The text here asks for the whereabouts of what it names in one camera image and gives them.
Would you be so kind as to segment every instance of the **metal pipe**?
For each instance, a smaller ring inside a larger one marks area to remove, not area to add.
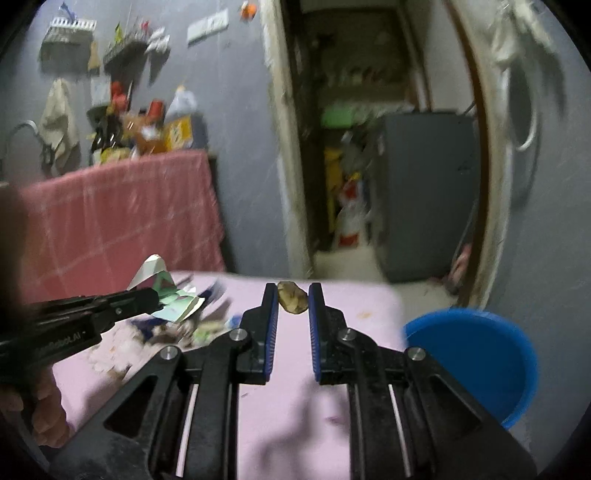
[[[25,120],[10,130],[4,142],[4,152],[2,158],[0,158],[0,177],[2,179],[4,178],[4,162],[8,158],[10,140],[20,129],[25,127],[29,127],[33,131],[33,135],[35,135],[35,138],[41,145],[41,168],[51,167],[56,159],[56,151],[50,144],[43,140],[37,124],[33,120]]]

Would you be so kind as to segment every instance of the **wall outlet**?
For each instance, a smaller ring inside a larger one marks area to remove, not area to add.
[[[189,25],[187,29],[187,43],[191,44],[203,37],[225,30],[228,27],[228,22],[228,9],[213,14],[211,17],[202,18]]]

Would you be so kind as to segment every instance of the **red checkered cloth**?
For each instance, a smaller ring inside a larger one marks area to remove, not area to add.
[[[30,216],[28,301],[124,290],[142,262],[224,271],[207,154],[185,150],[86,168],[21,192]]]

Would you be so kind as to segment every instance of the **human hand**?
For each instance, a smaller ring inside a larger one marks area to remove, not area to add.
[[[63,446],[70,438],[70,426],[51,369],[43,370],[39,375],[34,395],[37,398],[32,419],[35,441],[52,448]],[[12,387],[0,386],[0,410],[18,412],[23,408],[21,396]]]

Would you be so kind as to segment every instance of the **blue bowl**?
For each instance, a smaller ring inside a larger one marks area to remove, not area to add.
[[[530,406],[536,355],[513,323],[493,313],[448,309],[407,323],[404,332],[408,346],[427,350],[504,428]]]

